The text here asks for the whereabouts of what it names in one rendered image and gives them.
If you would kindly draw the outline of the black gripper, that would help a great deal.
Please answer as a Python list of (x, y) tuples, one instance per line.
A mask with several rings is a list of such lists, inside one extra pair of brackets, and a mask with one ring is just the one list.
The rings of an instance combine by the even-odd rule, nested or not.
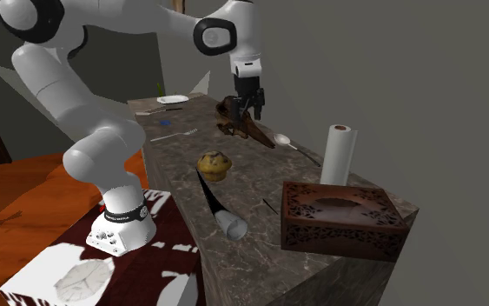
[(232, 119), (236, 128), (241, 127), (241, 116), (245, 110), (245, 98), (252, 97), (254, 107), (254, 119), (261, 120), (262, 107), (265, 105), (264, 89), (261, 87), (260, 78), (238, 77), (234, 75), (235, 91), (237, 96), (232, 100)]

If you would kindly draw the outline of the brown bird skull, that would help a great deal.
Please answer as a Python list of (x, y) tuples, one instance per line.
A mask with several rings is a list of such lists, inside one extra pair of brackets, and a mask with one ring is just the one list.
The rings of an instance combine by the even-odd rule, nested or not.
[(262, 143), (270, 149), (274, 149), (275, 144), (255, 125), (254, 120), (247, 110), (243, 112), (239, 120), (232, 118), (231, 110), (232, 106), (236, 104), (235, 99), (235, 96), (226, 96), (215, 106), (217, 128), (225, 135), (237, 135), (243, 139), (251, 136), (255, 141)]

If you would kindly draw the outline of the silver spoon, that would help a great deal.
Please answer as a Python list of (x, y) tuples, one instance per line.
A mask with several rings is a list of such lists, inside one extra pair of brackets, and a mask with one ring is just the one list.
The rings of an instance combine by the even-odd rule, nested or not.
[(317, 167), (321, 166), (321, 164), (318, 163), (315, 159), (313, 159), (309, 154), (307, 154), (303, 150), (292, 145), (291, 140), (287, 136), (282, 135), (282, 134), (274, 134), (274, 141), (281, 146), (288, 146), (289, 148), (292, 148), (292, 149), (296, 150), (297, 152), (301, 153), (303, 156), (308, 158), (315, 166), (317, 166)]

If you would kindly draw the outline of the brown chocolate chip muffin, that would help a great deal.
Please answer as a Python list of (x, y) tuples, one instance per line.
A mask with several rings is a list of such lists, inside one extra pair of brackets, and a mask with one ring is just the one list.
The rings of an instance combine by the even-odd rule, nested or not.
[(209, 151), (197, 161), (196, 166), (206, 180), (220, 182), (226, 178), (232, 161), (220, 151)]

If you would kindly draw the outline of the silver fork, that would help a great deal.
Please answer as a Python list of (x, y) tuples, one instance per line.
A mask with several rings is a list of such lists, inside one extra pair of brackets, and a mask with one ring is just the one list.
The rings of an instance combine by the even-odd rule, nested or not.
[(171, 135), (167, 135), (167, 136), (160, 136), (157, 138), (150, 139), (149, 141), (150, 142), (161, 141), (163, 139), (171, 138), (173, 136), (189, 136), (189, 135), (196, 133), (197, 131), (198, 131), (198, 129), (192, 129), (192, 130), (189, 130), (186, 132), (179, 132), (179, 133), (175, 133), (175, 134), (171, 134)]

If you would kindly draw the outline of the white paper towel roll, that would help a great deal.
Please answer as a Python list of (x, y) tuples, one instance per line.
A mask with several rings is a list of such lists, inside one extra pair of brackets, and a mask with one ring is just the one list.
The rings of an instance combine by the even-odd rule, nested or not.
[(329, 127), (321, 184), (346, 185), (358, 131), (342, 124)]

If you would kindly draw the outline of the black and white horn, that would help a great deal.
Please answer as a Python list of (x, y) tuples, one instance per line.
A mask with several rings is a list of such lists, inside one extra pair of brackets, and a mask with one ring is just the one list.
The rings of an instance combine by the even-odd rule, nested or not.
[(199, 178), (209, 209), (224, 236), (230, 241), (238, 241), (242, 239), (248, 232), (248, 223), (240, 216), (227, 210), (212, 193), (204, 181), (202, 173), (198, 169), (195, 169), (195, 171)]

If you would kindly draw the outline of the carved brown wooden tissue box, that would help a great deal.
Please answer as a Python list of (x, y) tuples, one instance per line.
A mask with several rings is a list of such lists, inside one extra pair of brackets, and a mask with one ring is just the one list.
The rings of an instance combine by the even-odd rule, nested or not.
[(282, 249), (396, 262), (409, 231), (383, 189), (283, 183)]

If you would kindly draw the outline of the dark red patterned robot stand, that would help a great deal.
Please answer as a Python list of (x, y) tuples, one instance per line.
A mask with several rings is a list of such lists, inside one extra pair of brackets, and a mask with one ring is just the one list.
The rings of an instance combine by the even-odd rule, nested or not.
[(145, 190), (152, 242), (116, 256), (86, 243), (100, 205), (0, 287), (9, 306), (206, 306), (201, 255), (167, 191)]

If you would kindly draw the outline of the black handled knife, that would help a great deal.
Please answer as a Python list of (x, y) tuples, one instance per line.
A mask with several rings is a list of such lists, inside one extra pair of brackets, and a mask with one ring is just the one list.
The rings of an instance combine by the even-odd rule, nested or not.
[(183, 110), (183, 108), (169, 108), (169, 109), (137, 111), (135, 113), (135, 116), (150, 116), (153, 114), (163, 113), (163, 112), (167, 112), (167, 111), (174, 111), (174, 110)]

